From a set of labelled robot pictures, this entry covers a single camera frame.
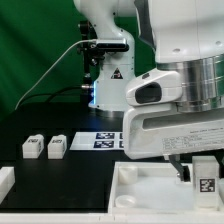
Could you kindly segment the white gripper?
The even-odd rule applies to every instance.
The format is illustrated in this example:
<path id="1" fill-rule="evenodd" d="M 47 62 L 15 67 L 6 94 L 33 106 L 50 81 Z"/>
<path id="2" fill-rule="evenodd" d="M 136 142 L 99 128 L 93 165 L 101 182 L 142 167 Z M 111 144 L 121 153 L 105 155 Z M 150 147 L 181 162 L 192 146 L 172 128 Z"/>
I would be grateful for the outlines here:
<path id="1" fill-rule="evenodd" d="M 125 154 L 131 159 L 168 156 L 182 182 L 190 170 L 180 156 L 224 148 L 224 108 L 177 113 L 170 104 L 130 108 L 123 119 Z"/>

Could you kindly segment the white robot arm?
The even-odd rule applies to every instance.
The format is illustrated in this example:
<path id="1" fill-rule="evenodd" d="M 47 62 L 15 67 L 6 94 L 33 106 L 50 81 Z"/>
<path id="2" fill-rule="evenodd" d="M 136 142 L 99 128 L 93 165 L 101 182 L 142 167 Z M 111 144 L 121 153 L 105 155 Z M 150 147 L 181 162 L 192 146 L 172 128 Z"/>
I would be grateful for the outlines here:
<path id="1" fill-rule="evenodd" d="M 90 108 L 123 118 L 131 159 L 224 148 L 224 0 L 73 0 L 100 74 Z"/>

